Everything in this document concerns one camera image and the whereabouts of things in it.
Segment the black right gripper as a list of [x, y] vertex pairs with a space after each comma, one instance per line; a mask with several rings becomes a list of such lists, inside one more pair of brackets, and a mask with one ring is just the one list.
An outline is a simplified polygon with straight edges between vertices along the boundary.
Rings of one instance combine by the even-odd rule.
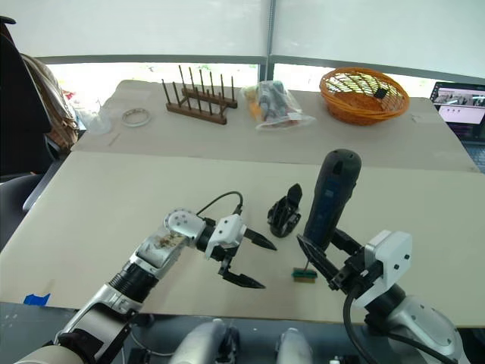
[[349, 294], [355, 286], [359, 286], [358, 295], [361, 295], [382, 275], [382, 263], [375, 261], [366, 266], [365, 248], [338, 228], [333, 233], [332, 244], [349, 255], [340, 270], [309, 239], [301, 234], [296, 239], [307, 260], [325, 277], [331, 290]]

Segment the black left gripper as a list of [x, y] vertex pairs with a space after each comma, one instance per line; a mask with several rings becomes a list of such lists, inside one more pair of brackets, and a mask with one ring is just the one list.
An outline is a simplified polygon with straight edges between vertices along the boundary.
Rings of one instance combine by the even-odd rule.
[[[250, 229], [247, 226], [245, 226], [243, 236], [249, 239], [256, 246], [277, 251], [276, 246], [271, 241], [269, 241], [268, 238]], [[255, 279], [250, 278], [249, 276], [244, 274], [233, 273], [230, 270], [230, 263], [232, 262], [232, 259], [236, 256], [238, 249], [239, 244], [227, 248], [224, 248], [221, 245], [217, 245], [214, 247], [211, 253], [211, 258], [221, 263], [218, 274], [221, 275], [225, 281], [228, 281], [231, 284], [235, 284], [239, 287], [251, 289], [265, 289], [265, 286]]]

